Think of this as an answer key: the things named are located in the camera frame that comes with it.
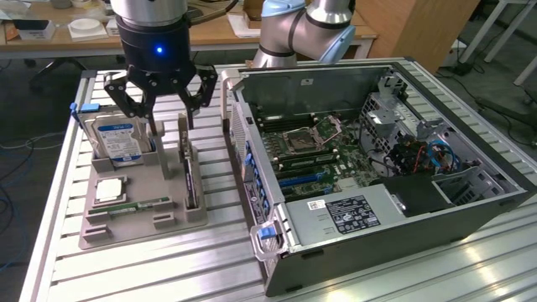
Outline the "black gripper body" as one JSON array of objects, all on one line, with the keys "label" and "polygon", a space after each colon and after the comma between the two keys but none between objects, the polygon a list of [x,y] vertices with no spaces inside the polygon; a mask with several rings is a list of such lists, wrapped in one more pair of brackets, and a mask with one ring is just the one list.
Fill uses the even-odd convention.
[{"label": "black gripper body", "polygon": [[156,95],[175,94],[173,80],[184,87],[196,75],[191,60],[189,19],[183,16],[164,26],[141,26],[116,17],[128,80]]}]

